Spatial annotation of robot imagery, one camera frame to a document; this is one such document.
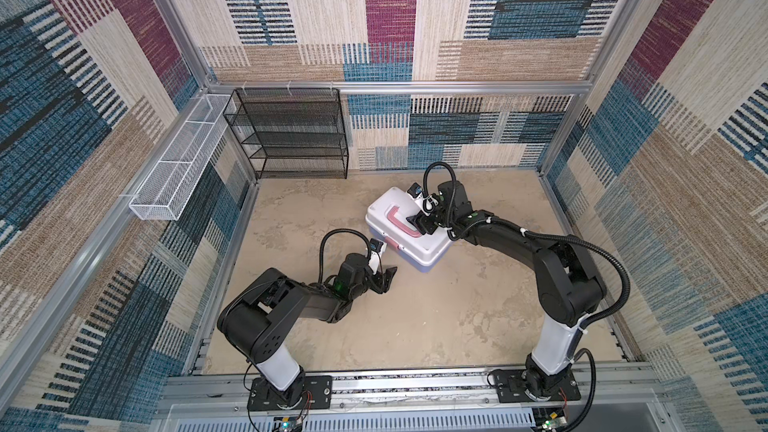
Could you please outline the white and blue toolbox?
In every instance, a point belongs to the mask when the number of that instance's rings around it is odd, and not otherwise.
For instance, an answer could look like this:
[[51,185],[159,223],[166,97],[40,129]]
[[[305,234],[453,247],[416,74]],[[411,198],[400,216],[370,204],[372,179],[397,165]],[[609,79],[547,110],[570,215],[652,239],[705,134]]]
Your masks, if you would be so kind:
[[406,191],[392,187],[376,199],[365,216],[373,236],[385,242],[420,272],[429,272],[452,242],[447,230],[438,227],[432,234],[420,232],[408,221],[421,212],[420,201]]

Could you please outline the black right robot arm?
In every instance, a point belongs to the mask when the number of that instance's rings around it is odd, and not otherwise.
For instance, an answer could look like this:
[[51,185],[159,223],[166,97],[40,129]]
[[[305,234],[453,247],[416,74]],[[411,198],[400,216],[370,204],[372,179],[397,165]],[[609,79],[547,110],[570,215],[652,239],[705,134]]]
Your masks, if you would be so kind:
[[575,235],[534,232],[474,208],[445,162],[427,166],[422,182],[412,184],[407,194],[419,207],[407,221],[420,234],[442,230],[452,242],[493,249],[534,272],[545,321],[526,358],[523,380],[532,400],[549,399],[568,377],[587,328],[627,303],[631,283],[626,268],[611,253]]

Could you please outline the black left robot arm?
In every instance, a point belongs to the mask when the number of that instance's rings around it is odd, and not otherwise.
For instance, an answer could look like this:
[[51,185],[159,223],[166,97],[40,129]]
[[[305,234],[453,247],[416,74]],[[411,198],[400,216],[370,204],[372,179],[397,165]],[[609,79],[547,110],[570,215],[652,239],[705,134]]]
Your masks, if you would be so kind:
[[[339,271],[324,276],[324,252],[329,239],[339,234],[363,240],[365,252],[350,253]],[[300,318],[337,323],[352,309],[353,302],[372,291],[385,294],[396,275],[395,266],[384,269],[381,255],[387,244],[349,228],[337,228],[321,240],[318,280],[306,284],[269,268],[241,292],[217,319],[225,339],[255,366],[267,386],[254,387],[293,406],[309,396],[305,371],[284,345]]]

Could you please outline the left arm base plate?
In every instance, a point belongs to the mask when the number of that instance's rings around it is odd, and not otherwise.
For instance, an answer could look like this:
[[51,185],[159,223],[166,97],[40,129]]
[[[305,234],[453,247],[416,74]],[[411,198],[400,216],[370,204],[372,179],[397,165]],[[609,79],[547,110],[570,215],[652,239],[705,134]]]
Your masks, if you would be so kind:
[[285,390],[279,391],[267,379],[254,379],[247,402],[249,412],[299,411],[304,408],[326,410],[331,407],[333,377],[302,375]]

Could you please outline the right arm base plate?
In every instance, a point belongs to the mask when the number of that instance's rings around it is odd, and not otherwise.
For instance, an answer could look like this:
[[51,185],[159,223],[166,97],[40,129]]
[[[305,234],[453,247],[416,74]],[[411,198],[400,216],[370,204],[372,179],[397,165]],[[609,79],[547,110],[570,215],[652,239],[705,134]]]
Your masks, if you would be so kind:
[[581,391],[569,368],[552,376],[534,369],[494,369],[487,376],[498,401],[503,404],[578,401]]

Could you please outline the aluminium front rail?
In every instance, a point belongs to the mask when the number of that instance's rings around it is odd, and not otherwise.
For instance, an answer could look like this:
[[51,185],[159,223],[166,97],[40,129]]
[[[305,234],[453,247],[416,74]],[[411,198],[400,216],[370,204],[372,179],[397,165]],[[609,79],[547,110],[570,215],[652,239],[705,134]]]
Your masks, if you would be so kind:
[[[171,378],[161,393],[155,415],[221,410],[226,406],[242,412],[252,401],[251,383],[257,380],[254,375],[241,374]],[[587,362],[573,365],[565,383],[557,386],[548,400],[536,400],[526,392],[521,366],[319,372],[309,373],[306,382],[315,387],[304,395],[314,400],[312,412],[437,405],[575,406],[588,396],[591,369]],[[647,363],[596,365],[595,404],[654,402],[665,398],[657,374]]]

